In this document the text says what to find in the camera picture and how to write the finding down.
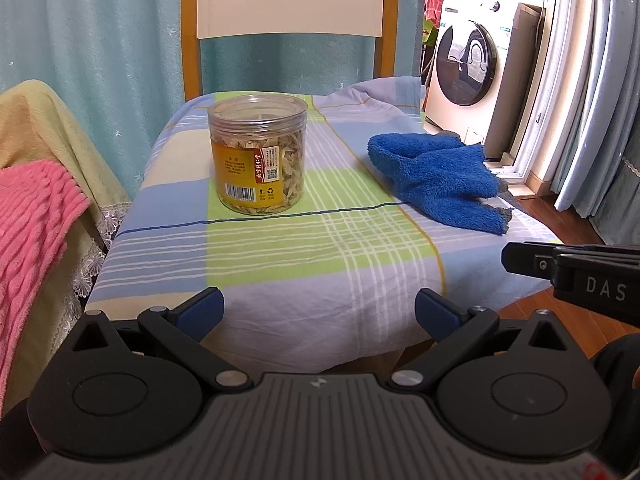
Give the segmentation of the blue terry cloth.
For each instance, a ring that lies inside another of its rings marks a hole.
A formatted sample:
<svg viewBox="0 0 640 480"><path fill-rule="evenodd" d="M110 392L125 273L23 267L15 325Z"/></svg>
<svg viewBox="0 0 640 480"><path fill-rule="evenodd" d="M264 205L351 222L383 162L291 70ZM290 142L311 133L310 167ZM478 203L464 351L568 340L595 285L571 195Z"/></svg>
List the blue terry cloth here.
<svg viewBox="0 0 640 480"><path fill-rule="evenodd" d="M485 166L480 144L451 132L382 133L368 142L372 165L390 181L402 202L453 228L503 235L510 209L487 205L503 190Z"/></svg>

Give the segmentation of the clear plastic jar yellow label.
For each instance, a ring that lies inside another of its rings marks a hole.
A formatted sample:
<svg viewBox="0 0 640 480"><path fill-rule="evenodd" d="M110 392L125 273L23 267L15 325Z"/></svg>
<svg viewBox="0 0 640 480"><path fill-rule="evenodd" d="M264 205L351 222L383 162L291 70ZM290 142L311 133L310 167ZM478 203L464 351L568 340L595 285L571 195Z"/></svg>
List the clear plastic jar yellow label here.
<svg viewBox="0 0 640 480"><path fill-rule="evenodd" d="M308 106L297 96L244 94L207 111L217 195L231 210L262 216L304 192Z"/></svg>

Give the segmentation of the grey-blue curtain right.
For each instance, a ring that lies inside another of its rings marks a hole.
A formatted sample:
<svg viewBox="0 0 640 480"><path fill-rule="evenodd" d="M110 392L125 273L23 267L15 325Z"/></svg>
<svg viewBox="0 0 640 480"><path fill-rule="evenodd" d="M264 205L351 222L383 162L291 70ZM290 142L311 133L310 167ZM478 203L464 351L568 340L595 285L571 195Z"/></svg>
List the grey-blue curtain right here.
<svg viewBox="0 0 640 480"><path fill-rule="evenodd" d="M608 244L638 234L639 170L626 153L639 131L639 0L596 0L587 81L578 88L552 181L555 208L574 208Z"/></svg>

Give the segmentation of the brown cardboard panel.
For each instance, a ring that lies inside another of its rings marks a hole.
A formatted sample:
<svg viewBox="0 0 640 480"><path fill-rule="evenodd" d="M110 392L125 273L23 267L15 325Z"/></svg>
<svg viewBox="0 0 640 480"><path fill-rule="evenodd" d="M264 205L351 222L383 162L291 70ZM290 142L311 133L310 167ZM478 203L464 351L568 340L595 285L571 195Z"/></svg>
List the brown cardboard panel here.
<svg viewBox="0 0 640 480"><path fill-rule="evenodd" d="M511 26L497 101L484 142L489 160L510 150L518 132L539 49L541 8L518 3Z"/></svg>

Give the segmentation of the pink fluffy towel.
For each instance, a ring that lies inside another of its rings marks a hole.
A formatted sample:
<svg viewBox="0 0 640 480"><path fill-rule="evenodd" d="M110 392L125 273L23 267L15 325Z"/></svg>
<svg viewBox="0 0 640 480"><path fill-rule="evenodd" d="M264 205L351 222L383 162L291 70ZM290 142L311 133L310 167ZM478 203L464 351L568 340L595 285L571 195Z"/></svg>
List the pink fluffy towel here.
<svg viewBox="0 0 640 480"><path fill-rule="evenodd" d="M1 392L30 308L90 200L59 162L1 170Z"/></svg>

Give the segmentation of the white front-load washing machine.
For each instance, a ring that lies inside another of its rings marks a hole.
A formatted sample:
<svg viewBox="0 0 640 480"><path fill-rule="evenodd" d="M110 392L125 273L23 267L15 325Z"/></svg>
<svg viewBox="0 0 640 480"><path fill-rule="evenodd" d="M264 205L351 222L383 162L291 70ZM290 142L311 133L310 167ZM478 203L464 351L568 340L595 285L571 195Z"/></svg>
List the white front-load washing machine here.
<svg viewBox="0 0 640 480"><path fill-rule="evenodd" d="M466 144L484 142L518 3L544 0L444 0L426 98L426 117Z"/></svg>

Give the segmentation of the yellow-green blanket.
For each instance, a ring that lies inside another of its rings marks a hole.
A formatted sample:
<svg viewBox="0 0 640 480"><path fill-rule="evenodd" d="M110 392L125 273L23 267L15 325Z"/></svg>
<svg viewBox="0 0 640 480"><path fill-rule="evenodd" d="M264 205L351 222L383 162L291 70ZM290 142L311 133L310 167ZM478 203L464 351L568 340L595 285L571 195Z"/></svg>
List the yellow-green blanket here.
<svg viewBox="0 0 640 480"><path fill-rule="evenodd" d="M28 80L1 96L1 170L39 159L62 164L90 205L67 232L65 252L51 266L30 308L8 388L1 393L3 413L29 396L84 312L130 206L119 180L63 101L44 82Z"/></svg>

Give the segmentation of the teal curtain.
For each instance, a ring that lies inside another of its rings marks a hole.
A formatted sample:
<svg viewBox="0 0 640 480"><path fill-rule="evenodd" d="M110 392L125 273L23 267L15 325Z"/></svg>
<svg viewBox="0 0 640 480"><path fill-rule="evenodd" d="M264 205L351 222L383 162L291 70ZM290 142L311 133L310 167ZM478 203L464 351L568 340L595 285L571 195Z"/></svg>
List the teal curtain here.
<svg viewBox="0 0 640 480"><path fill-rule="evenodd" d="M374 42L341 35L204 40L205 92L328 94L373 75ZM180 0L1 0L1 85L48 84L129 194L183 106Z"/></svg>

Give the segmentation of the wooden chair white backrest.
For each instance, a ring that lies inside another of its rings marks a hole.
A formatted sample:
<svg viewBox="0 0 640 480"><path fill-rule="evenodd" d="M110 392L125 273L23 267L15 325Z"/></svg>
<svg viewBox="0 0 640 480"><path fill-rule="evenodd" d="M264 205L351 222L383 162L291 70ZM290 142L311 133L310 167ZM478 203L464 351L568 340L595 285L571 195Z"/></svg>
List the wooden chair white backrest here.
<svg viewBox="0 0 640 480"><path fill-rule="evenodd" d="M373 75L393 76L399 0L180 0L184 98L203 93L200 41L258 34L375 39Z"/></svg>

